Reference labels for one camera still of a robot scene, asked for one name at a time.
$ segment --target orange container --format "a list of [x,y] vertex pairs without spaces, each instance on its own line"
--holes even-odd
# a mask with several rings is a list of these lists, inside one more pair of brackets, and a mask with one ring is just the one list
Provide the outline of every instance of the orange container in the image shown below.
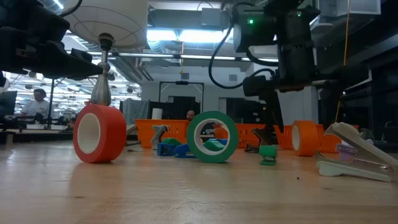
[[322,124],[316,124],[315,126],[317,127],[317,131],[318,131],[318,140],[321,141],[323,134],[325,133],[325,130],[323,129]]
[[[235,124],[238,129],[239,143],[238,148],[245,148],[248,144],[257,146],[259,144],[259,138],[251,131],[254,128],[263,129],[266,127],[265,124]],[[228,138],[228,133],[220,124],[214,124],[214,134],[217,139]]]
[[138,128],[138,139],[141,140],[141,145],[144,148],[150,148],[150,140],[155,134],[152,125],[168,125],[169,130],[164,133],[164,138],[175,138],[182,143],[187,143],[186,135],[189,121],[186,120],[169,120],[169,119],[136,119]]
[[281,149],[293,149],[291,125],[284,126],[284,132],[281,133],[278,125],[274,125],[278,145]]

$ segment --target white lamp shade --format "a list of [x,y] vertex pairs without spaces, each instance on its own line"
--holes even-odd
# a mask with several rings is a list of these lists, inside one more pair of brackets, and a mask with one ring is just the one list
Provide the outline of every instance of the white lamp shade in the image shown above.
[[[63,11],[75,7],[78,0],[66,1]],[[98,36],[111,34],[114,47],[134,48],[146,42],[147,0],[83,0],[81,6],[65,16],[70,30],[80,38],[98,44]]]

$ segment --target person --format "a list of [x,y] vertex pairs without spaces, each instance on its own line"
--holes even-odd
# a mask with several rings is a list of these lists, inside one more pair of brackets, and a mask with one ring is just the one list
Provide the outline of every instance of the person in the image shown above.
[[50,103],[45,101],[44,98],[47,96],[43,89],[35,89],[33,91],[35,100],[29,101],[21,110],[22,116],[35,116],[36,113],[43,115],[47,118],[49,115]]
[[193,110],[188,111],[187,120],[191,121],[194,116],[195,116],[195,112]]

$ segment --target desk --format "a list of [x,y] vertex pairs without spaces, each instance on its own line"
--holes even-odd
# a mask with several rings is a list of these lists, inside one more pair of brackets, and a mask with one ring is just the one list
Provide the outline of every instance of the desk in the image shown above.
[[398,184],[322,177],[314,157],[276,166],[241,149],[225,164],[123,152],[84,164],[70,141],[0,150],[1,223],[394,223]]
[[45,129],[7,129],[7,131],[13,131],[15,133],[59,133],[60,130],[45,130]]

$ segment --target orange tape roll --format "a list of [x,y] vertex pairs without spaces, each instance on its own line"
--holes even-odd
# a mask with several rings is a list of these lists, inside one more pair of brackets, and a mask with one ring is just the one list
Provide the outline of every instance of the orange tape roll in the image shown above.
[[313,121],[294,121],[293,148],[297,156],[313,156],[320,147],[317,127]]
[[116,108],[85,106],[76,120],[73,146],[83,162],[110,162],[122,153],[126,122]]

